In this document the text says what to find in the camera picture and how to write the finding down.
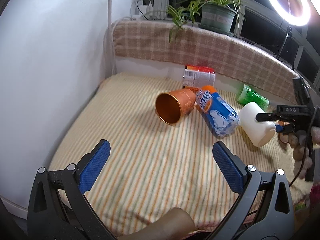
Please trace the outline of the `gloved right hand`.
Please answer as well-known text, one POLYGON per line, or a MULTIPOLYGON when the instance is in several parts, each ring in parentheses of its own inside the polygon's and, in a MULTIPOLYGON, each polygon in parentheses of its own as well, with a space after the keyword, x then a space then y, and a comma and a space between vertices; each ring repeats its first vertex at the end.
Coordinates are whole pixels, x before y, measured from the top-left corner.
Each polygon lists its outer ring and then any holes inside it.
POLYGON ((304 150, 307 133, 306 131, 298 131, 297 133, 290 133, 283 135, 278 134, 278 138, 282 143, 288 143, 293 149, 292 157, 295 160, 293 174, 299 179, 304 179, 307 171, 312 167, 313 160, 310 157, 309 149, 304 150))

